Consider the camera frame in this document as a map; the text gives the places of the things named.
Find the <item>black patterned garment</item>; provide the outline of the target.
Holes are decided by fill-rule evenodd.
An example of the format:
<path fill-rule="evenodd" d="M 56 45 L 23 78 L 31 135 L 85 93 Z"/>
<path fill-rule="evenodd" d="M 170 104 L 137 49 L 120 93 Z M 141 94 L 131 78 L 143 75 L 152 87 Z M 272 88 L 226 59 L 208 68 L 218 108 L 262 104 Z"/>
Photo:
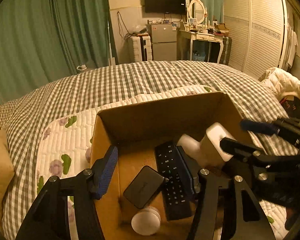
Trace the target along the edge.
<path fill-rule="evenodd" d="M 300 119 L 300 99 L 296 96 L 285 96 L 280 100 L 281 106 L 285 109 L 290 118 Z"/>

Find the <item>grey checkered bedspread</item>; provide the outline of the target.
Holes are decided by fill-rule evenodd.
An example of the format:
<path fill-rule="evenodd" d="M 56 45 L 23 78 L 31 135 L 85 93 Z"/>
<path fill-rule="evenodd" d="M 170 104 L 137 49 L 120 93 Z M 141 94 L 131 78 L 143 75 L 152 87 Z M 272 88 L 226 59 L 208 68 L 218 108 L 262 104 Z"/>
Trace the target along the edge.
<path fill-rule="evenodd" d="M 255 121 L 285 118 L 273 93 L 256 79 L 234 68 L 198 61 L 151 61 L 93 69 L 48 83 L 0 107 L 0 126 L 7 134 L 15 168 L 3 202 L 1 228 L 15 239 L 37 193 L 35 173 L 39 143 L 48 126 L 81 111 L 189 95 L 225 92 L 239 114 Z"/>

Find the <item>white puffer jacket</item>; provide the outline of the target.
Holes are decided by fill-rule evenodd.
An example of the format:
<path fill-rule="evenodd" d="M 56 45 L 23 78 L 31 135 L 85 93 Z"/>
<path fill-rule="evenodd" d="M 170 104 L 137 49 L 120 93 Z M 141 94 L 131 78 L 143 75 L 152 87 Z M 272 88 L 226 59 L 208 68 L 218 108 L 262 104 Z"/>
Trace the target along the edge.
<path fill-rule="evenodd" d="M 267 87 L 278 100 L 282 100 L 286 96 L 296 96 L 300 99 L 300 80 L 281 68 L 269 68 L 258 80 Z"/>

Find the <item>black wall television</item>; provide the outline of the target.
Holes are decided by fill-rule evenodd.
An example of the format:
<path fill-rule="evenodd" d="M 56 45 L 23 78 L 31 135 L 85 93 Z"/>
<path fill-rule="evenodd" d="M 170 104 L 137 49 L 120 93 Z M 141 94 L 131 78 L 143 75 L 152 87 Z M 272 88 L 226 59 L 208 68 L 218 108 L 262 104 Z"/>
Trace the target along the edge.
<path fill-rule="evenodd" d="M 186 14 L 186 0 L 144 0 L 146 13 Z"/>

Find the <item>white suitcase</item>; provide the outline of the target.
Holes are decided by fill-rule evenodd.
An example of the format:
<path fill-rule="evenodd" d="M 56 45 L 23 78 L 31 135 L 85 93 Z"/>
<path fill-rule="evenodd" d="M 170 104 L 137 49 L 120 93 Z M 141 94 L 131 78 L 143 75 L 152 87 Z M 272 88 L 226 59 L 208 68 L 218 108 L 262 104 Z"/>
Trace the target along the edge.
<path fill-rule="evenodd" d="M 128 39 L 128 50 L 131 62 L 153 60 L 151 37 L 148 34 L 130 37 Z"/>

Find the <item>oval vanity mirror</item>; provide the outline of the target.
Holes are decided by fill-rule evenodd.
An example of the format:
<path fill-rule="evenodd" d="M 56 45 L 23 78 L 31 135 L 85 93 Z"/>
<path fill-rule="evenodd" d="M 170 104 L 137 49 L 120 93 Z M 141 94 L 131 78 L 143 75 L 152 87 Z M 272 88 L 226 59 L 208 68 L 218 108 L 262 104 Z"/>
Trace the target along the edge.
<path fill-rule="evenodd" d="M 187 9 L 189 25 L 205 24 L 207 9 L 201 0 L 192 0 Z"/>

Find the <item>black remote control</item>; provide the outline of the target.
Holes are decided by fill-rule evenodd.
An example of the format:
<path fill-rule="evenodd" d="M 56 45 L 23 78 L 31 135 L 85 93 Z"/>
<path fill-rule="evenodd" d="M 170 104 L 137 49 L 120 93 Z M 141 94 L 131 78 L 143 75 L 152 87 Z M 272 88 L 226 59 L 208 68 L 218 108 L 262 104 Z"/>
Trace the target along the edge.
<path fill-rule="evenodd" d="M 180 220 L 192 216 L 190 200 L 181 182 L 181 158 L 172 141 L 165 142 L 154 149 L 157 170 L 167 179 L 162 187 L 162 197 L 166 219 Z"/>

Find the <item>red capped white bottle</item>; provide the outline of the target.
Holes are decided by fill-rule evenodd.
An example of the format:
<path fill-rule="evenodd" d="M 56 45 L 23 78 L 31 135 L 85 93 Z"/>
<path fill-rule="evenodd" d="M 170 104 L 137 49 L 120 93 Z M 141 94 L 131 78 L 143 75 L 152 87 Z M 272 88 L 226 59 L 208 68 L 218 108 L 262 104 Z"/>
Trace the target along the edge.
<path fill-rule="evenodd" d="M 131 226 L 137 234 L 142 236 L 156 234 L 161 226 L 159 210 L 152 206 L 140 210 L 133 216 Z"/>

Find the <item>silver small refrigerator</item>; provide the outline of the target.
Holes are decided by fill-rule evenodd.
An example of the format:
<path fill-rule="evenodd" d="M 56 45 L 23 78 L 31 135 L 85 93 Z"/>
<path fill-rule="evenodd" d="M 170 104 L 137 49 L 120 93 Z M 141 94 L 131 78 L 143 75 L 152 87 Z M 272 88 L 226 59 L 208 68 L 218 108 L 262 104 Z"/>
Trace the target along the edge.
<path fill-rule="evenodd" d="M 177 26 L 173 23 L 148 25 L 154 61 L 177 59 Z"/>

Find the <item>white floral quilted mat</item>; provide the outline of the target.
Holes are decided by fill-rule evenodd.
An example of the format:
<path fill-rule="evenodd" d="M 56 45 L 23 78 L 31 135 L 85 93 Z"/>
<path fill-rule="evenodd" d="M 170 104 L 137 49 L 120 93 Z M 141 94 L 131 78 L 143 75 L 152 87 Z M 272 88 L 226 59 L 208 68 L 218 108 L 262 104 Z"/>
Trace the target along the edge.
<path fill-rule="evenodd" d="M 192 92 L 189 95 L 204 93 L 215 92 Z M 101 110 L 115 107 L 107 107 L 98 111 L 88 109 L 68 117 L 67 122 L 62 122 L 61 119 L 58 119 L 49 124 L 47 128 L 49 137 L 41 140 L 39 143 L 36 165 L 36 174 L 39 176 L 39 185 L 43 185 L 51 176 L 59 176 L 60 178 L 73 177 L 92 165 L 93 162 L 91 162 L 90 158 L 96 116 Z M 249 134 L 255 145 L 274 148 L 273 138 Z"/>

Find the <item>white louvered wardrobe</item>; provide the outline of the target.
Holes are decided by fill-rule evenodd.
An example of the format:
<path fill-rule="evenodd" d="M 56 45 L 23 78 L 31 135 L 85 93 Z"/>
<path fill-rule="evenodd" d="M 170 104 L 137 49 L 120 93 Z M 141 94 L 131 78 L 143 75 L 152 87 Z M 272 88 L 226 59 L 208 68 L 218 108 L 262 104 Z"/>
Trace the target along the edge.
<path fill-rule="evenodd" d="M 258 79 L 283 66 L 287 45 L 285 0 L 223 0 L 232 39 L 229 66 Z"/>

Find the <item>brown cardboard box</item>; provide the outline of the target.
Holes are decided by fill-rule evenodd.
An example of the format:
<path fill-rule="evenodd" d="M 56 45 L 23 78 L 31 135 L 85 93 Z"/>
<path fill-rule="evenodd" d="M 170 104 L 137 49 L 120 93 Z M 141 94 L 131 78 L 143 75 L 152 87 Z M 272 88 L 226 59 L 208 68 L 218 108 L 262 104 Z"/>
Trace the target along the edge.
<path fill-rule="evenodd" d="M 140 239 L 130 221 L 137 208 L 123 195 L 143 166 L 156 168 L 154 149 L 183 134 L 202 140 L 215 122 L 238 141 L 251 144 L 240 128 L 242 116 L 230 97 L 222 92 L 179 96 L 104 109 L 96 116 L 91 162 L 117 146 L 119 159 L 106 194 L 95 202 L 105 239 Z"/>

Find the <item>green curtain left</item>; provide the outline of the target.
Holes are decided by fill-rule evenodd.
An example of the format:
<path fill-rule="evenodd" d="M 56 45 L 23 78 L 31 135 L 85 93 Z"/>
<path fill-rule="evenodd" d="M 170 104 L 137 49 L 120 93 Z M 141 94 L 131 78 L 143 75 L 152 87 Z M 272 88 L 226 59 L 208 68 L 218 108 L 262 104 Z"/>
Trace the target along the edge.
<path fill-rule="evenodd" d="M 116 57 L 109 0 L 0 3 L 0 104 Z"/>

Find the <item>black power bank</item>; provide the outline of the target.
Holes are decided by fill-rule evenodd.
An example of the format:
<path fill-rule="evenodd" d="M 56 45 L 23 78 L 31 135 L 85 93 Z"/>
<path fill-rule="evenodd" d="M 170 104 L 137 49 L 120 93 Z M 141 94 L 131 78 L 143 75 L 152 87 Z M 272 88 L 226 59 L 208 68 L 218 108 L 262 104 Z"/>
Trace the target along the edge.
<path fill-rule="evenodd" d="M 166 178 L 149 166 L 144 166 L 123 192 L 138 209 L 143 209 L 160 193 Z"/>

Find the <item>white rectangular charger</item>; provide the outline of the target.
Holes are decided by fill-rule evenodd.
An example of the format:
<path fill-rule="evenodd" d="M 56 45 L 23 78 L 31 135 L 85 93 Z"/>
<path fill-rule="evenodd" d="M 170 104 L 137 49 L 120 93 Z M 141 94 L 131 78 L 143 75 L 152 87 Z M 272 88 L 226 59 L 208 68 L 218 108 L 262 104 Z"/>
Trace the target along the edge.
<path fill-rule="evenodd" d="M 224 138 L 235 139 L 220 123 L 215 122 L 206 129 L 205 135 L 200 142 L 202 167 L 221 168 L 232 158 L 231 154 L 224 152 L 220 147 L 220 142 Z"/>

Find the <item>white dressing table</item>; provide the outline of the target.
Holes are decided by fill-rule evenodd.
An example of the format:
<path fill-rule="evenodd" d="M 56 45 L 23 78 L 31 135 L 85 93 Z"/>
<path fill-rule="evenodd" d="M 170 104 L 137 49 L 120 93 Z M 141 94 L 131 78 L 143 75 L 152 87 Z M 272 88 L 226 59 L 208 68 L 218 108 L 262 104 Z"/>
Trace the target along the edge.
<path fill-rule="evenodd" d="M 217 63 L 228 65 L 230 61 L 230 54 L 232 48 L 232 38 L 229 36 L 223 36 L 219 34 L 200 33 L 195 31 L 186 31 L 179 29 L 181 38 L 189 41 L 189 60 L 193 60 L 194 55 L 194 42 L 207 43 L 207 62 L 211 60 L 212 44 L 218 44 L 219 51 L 217 53 Z"/>

